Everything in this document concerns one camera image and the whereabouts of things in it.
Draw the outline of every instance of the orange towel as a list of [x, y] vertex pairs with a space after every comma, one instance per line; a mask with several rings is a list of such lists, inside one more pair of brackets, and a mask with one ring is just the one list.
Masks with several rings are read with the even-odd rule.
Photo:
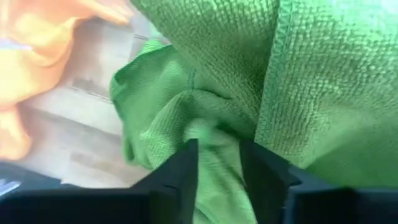
[[100, 16], [127, 24], [132, 12], [123, 0], [112, 0], [108, 5], [95, 0], [7, 2], [2, 12], [7, 18], [1, 17], [1, 24], [7, 26], [0, 30], [0, 35], [31, 47], [0, 50], [0, 159], [20, 159], [27, 154], [30, 139], [16, 104], [58, 83], [72, 49], [73, 30], [79, 22]]

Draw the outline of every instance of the green cloth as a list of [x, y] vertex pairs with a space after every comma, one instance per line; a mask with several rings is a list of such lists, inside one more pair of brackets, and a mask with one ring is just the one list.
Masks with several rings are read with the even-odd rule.
[[133, 0], [148, 42], [111, 97], [129, 162], [199, 138], [195, 223], [255, 223], [238, 138], [336, 184], [398, 186], [394, 0]]

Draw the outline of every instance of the orange cloth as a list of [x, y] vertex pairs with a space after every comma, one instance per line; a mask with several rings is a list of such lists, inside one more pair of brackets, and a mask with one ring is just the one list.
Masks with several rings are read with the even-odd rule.
[[110, 2], [106, 6], [95, 0], [9, 1], [7, 38], [31, 49], [0, 50], [0, 159], [15, 160], [27, 154], [30, 139], [16, 104], [58, 83], [79, 22], [92, 16], [117, 24], [129, 22], [132, 12], [124, 1]]

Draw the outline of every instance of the textured fabric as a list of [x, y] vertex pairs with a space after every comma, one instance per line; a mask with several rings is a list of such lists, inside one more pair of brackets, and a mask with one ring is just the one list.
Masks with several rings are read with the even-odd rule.
[[173, 46], [112, 81], [124, 153], [155, 169], [199, 138], [197, 223], [255, 223], [237, 138], [336, 184], [398, 186], [398, 3], [132, 2]]

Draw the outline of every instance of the floor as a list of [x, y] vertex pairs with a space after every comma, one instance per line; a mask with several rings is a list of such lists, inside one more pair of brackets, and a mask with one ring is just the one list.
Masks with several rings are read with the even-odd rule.
[[151, 29], [141, 17], [132, 26], [93, 19], [76, 29], [61, 84], [20, 106], [34, 145], [17, 165], [92, 188], [128, 187], [148, 174], [123, 160], [122, 124], [108, 98], [112, 75], [138, 54]]

